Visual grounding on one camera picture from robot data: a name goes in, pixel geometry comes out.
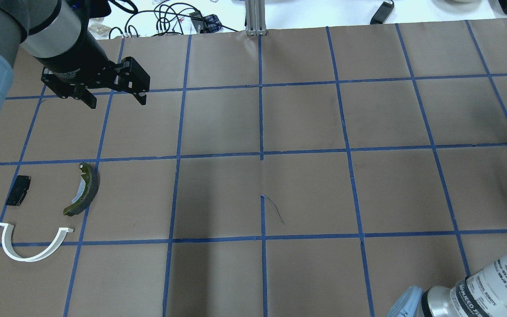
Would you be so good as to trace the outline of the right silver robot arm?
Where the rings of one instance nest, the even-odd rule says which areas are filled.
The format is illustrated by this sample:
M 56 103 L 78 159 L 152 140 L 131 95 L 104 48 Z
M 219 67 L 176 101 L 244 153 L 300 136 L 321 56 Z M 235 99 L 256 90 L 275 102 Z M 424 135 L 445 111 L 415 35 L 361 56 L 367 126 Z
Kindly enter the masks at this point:
M 452 288 L 412 286 L 389 317 L 507 317 L 507 253 Z

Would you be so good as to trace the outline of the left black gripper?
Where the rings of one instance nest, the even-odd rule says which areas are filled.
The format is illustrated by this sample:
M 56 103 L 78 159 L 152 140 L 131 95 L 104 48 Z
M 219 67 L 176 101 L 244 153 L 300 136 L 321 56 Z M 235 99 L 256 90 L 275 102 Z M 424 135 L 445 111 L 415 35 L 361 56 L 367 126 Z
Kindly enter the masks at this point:
M 76 42 L 66 52 L 41 58 L 41 64 L 41 81 L 59 98 L 80 100 L 94 110 L 97 99 L 89 90 L 108 88 L 147 104 L 151 82 L 147 71 L 133 57 L 115 64 L 98 42 Z

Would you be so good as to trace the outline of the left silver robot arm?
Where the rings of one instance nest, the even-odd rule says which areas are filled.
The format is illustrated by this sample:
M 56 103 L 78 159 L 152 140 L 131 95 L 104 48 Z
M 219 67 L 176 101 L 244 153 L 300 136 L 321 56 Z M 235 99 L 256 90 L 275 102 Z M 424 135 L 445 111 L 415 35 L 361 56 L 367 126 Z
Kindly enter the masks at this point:
M 0 0 L 0 111 L 20 48 L 44 66 L 41 81 L 59 98 L 94 109 L 91 91 L 107 88 L 129 93 L 144 106 L 149 74 L 133 57 L 110 60 L 88 30 L 92 18 L 111 13 L 111 5 L 138 12 L 130 0 Z

